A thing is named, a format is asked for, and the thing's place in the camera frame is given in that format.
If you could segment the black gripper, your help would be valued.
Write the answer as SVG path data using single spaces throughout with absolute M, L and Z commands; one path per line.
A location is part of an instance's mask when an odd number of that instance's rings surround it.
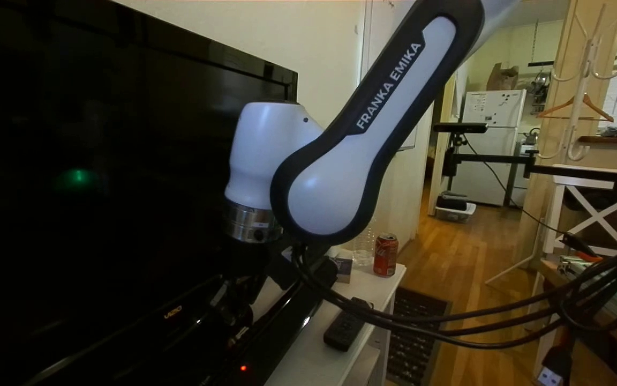
M 233 333 L 264 316 L 299 281 L 285 248 L 285 240 L 247 245 L 229 238 L 224 245 L 216 262 L 224 286 L 213 306 Z

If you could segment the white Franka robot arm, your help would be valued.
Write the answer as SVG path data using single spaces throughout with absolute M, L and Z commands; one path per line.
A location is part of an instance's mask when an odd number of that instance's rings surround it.
M 450 75 L 524 0 L 415 0 L 337 117 L 248 103 L 225 187 L 225 266 L 278 284 L 372 220 L 385 169 Z

